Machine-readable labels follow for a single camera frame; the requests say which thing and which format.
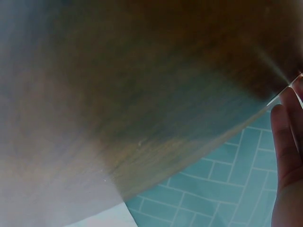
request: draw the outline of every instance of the hand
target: hand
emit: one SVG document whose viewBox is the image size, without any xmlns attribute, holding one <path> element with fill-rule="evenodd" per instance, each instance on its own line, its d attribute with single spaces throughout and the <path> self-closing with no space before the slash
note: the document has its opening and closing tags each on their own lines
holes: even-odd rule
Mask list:
<svg viewBox="0 0 303 227">
<path fill-rule="evenodd" d="M 294 83 L 303 100 L 303 78 Z M 278 166 L 278 191 L 272 227 L 303 226 L 303 109 L 293 89 L 280 96 L 282 105 L 271 111 Z"/>
</svg>

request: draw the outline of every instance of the tile grout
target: tile grout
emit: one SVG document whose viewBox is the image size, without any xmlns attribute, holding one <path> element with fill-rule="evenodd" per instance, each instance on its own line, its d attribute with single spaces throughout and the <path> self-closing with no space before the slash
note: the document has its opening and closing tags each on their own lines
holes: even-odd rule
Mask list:
<svg viewBox="0 0 303 227">
<path fill-rule="evenodd" d="M 271 172 L 271 173 L 275 173 L 275 174 L 277 173 L 276 170 L 272 170 L 272 169 L 263 169 L 263 168 L 257 168 L 257 167 L 252 167 L 252 169 L 265 171 L 265 172 Z"/>
<path fill-rule="evenodd" d="M 254 158 L 253 158 L 253 161 L 252 161 L 251 166 L 254 166 L 254 163 L 255 163 L 255 160 L 256 160 L 256 157 L 257 157 L 257 150 L 258 150 L 259 145 L 260 145 L 260 142 L 261 142 L 261 137 L 262 137 L 262 131 L 260 132 L 260 135 L 259 135 L 259 140 L 258 140 L 258 144 L 257 144 L 257 149 L 256 149 L 256 152 L 255 152 L 255 155 L 254 155 Z M 234 212 L 234 214 L 233 214 L 233 216 L 232 216 L 232 218 L 231 218 L 231 221 L 230 221 L 229 224 L 228 224 L 228 227 L 231 226 L 231 223 L 232 223 L 232 221 L 233 221 L 234 217 L 236 216 L 236 213 L 237 213 L 237 211 L 238 211 L 238 209 L 239 209 L 239 206 L 240 206 L 241 201 L 242 201 L 243 196 L 244 196 L 244 192 L 245 192 L 245 190 L 246 190 L 246 187 L 247 187 L 247 185 L 248 185 L 248 182 L 249 182 L 249 179 L 250 179 L 250 176 L 251 176 L 251 172 L 252 172 L 252 168 L 250 169 L 250 172 L 249 172 L 249 174 L 248 174 L 248 177 L 247 177 L 245 186 L 244 186 L 243 191 L 242 191 L 242 193 L 241 193 L 239 202 L 238 202 L 237 207 L 236 207 L 236 209 L 235 209 L 235 212 Z"/>
<path fill-rule="evenodd" d="M 221 184 L 225 184 L 225 185 L 231 185 L 231 186 L 235 186 L 235 187 L 244 187 L 244 185 L 240 185 L 240 184 L 235 184 L 235 183 L 229 183 L 229 182 L 225 182 L 225 181 L 216 181 L 216 180 L 210 180 L 204 177 L 200 177 L 200 176 L 194 176 L 194 175 L 190 175 L 190 174 L 185 174 L 183 172 L 180 172 L 180 174 L 188 176 L 188 177 L 192 177 L 198 180 L 203 180 L 203 181 L 209 181 L 209 182 L 213 182 L 213 183 L 221 183 Z"/>
<path fill-rule="evenodd" d="M 179 212 L 179 210 L 180 210 L 181 204 L 182 204 L 183 199 L 184 199 L 184 195 L 185 195 L 185 192 L 182 194 L 182 197 L 181 197 L 181 199 L 180 199 L 179 205 L 178 205 L 178 207 L 177 207 L 175 216 L 174 216 L 174 218 L 173 218 L 173 220 L 172 220 L 172 222 L 171 222 L 170 227 L 172 227 L 172 226 L 174 225 L 174 223 L 175 223 L 175 220 L 176 220 L 176 218 L 177 218 L 177 214 L 178 214 L 178 212 Z"/>
<path fill-rule="evenodd" d="M 195 221 L 195 219 L 196 219 L 196 216 L 197 216 L 197 214 L 194 214 L 194 216 L 193 216 L 193 218 L 191 219 L 191 222 L 190 222 L 190 224 L 189 224 L 189 227 L 192 227 L 192 226 L 193 226 L 193 223 L 194 223 L 194 221 Z"/>
<path fill-rule="evenodd" d="M 232 172 L 233 172 L 233 169 L 234 169 L 234 167 L 235 167 L 236 160 L 237 160 L 237 158 L 238 158 L 238 153 L 239 153 L 240 146 L 241 146 L 241 143 L 242 143 L 244 131 L 245 131 L 245 129 L 243 129 L 242 132 L 241 132 L 241 136 L 240 136 L 240 140 L 239 140 L 239 146 L 237 147 L 236 154 L 235 154 L 235 158 L 234 158 L 234 160 L 233 160 L 233 162 L 232 162 L 232 168 L 231 168 L 231 171 L 230 171 L 230 173 L 229 173 L 229 175 L 228 175 L 227 182 L 229 182 L 230 179 L 231 179 Z"/>
<path fill-rule="evenodd" d="M 254 209 L 252 210 L 252 213 L 251 213 L 251 215 L 250 215 L 250 218 L 248 219 L 248 223 L 247 223 L 246 227 L 249 226 L 249 224 L 250 224 L 250 222 L 251 222 L 251 220 L 252 220 L 252 217 L 254 216 L 254 214 L 255 214 L 255 212 L 256 212 L 256 209 L 257 209 L 257 206 L 259 205 L 259 202 L 260 202 L 260 200 L 261 200 L 262 193 L 263 193 L 263 191 L 264 191 L 264 187 L 265 187 L 265 184 L 266 184 L 266 182 L 267 182 L 268 176 L 269 176 L 269 173 L 267 172 L 267 173 L 266 173 L 266 177 L 265 177 L 264 182 L 263 182 L 263 185 L 262 185 L 261 193 L 260 193 L 260 195 L 259 195 L 259 197 L 258 197 L 258 199 L 257 199 L 257 202 L 256 202 L 256 205 L 255 205 Z"/>
<path fill-rule="evenodd" d="M 171 204 L 168 204 L 168 203 L 164 203 L 164 202 L 160 202 L 160 201 L 156 201 L 156 200 L 151 200 L 151 199 L 149 199 L 149 198 L 145 198 L 145 197 L 140 196 L 140 195 L 138 195 L 138 197 L 139 197 L 139 198 L 143 198 L 144 200 L 147 200 L 147 201 L 156 202 L 156 203 L 159 203 L 159 204 L 162 204 L 162 205 L 166 205 L 166 206 L 168 206 L 168 207 L 173 207 L 173 208 L 176 208 L 176 209 L 179 208 L 180 210 L 190 211 L 190 212 L 197 213 L 197 214 L 199 214 L 199 215 L 206 216 L 206 217 L 210 217 L 210 218 L 213 217 L 213 216 L 210 216 L 210 215 L 207 215 L 207 214 L 203 214 L 203 213 L 199 213 L 199 212 L 197 212 L 197 211 L 193 211 L 193 210 L 190 210 L 190 209 L 186 209 L 186 208 L 174 206 L 174 205 L 171 205 Z"/>
<path fill-rule="evenodd" d="M 215 165 L 215 162 L 213 162 L 212 168 L 211 168 L 210 171 L 209 171 L 208 178 L 207 178 L 208 180 L 210 180 L 210 177 L 211 177 L 211 175 L 212 175 L 212 173 L 213 173 L 214 165 Z"/>
<path fill-rule="evenodd" d="M 163 186 L 163 185 L 161 185 L 161 186 L 162 186 L 162 187 L 165 187 L 165 188 L 173 189 L 173 190 L 178 191 L 178 192 L 184 192 L 184 193 L 186 193 L 186 194 L 193 195 L 193 196 L 196 196 L 196 197 L 198 197 L 198 198 L 200 198 L 200 199 L 204 199 L 204 200 L 207 200 L 207 201 L 211 201 L 211 202 L 220 202 L 220 203 L 230 204 L 230 205 L 237 205 L 237 204 L 234 203 L 234 202 L 226 202 L 226 201 L 213 200 L 213 199 L 209 199 L 209 198 L 206 198 L 206 197 L 203 197 L 203 196 L 200 196 L 200 195 L 193 194 L 193 193 L 191 193 L 191 192 L 183 191 L 183 190 L 181 190 L 181 189 L 172 188 L 172 187 L 170 187 L 170 186 Z"/>
<path fill-rule="evenodd" d="M 214 216 L 212 217 L 212 219 L 211 219 L 211 221 L 210 221 L 208 227 L 211 227 L 211 226 L 212 226 L 212 224 L 213 224 L 213 222 L 214 222 L 214 218 L 216 217 L 217 212 L 218 212 L 218 210 L 219 210 L 219 206 L 220 206 L 220 203 L 217 204 L 216 210 L 214 211 Z"/>
<path fill-rule="evenodd" d="M 141 212 L 141 209 L 142 209 L 142 206 L 143 206 L 143 202 L 144 202 L 144 198 L 141 198 L 142 199 L 142 201 L 141 201 L 141 203 L 140 203 L 140 206 L 139 206 L 139 211 Z"/>
<path fill-rule="evenodd" d="M 271 132 L 270 129 L 263 129 L 263 128 L 258 128 L 258 127 L 253 127 L 253 126 L 247 126 L 246 129 L 255 129 L 255 130 L 260 130 L 260 131 L 266 131 L 266 132 Z"/>
<path fill-rule="evenodd" d="M 225 165 L 232 166 L 232 163 L 229 163 L 229 162 L 218 161 L 218 160 L 211 159 L 211 158 L 206 158 L 206 157 L 204 157 L 202 159 L 205 160 L 205 161 L 210 161 L 210 162 L 215 162 L 215 163 L 220 163 L 220 164 L 225 164 Z"/>
<path fill-rule="evenodd" d="M 132 208 L 129 208 L 129 210 L 134 211 L 134 212 L 137 212 L 137 213 L 139 213 L 139 214 L 146 215 L 146 216 L 151 217 L 151 218 L 154 218 L 154 219 L 158 219 L 158 220 L 161 220 L 161 221 L 165 221 L 165 222 L 171 223 L 171 221 L 168 221 L 168 220 L 165 220 L 165 219 L 162 219 L 162 218 L 159 218 L 159 217 L 150 215 L 150 214 L 145 214 L 145 213 L 143 213 L 143 212 L 141 212 L 141 211 L 137 211 L 137 210 L 134 210 L 134 209 L 132 209 Z"/>
</svg>

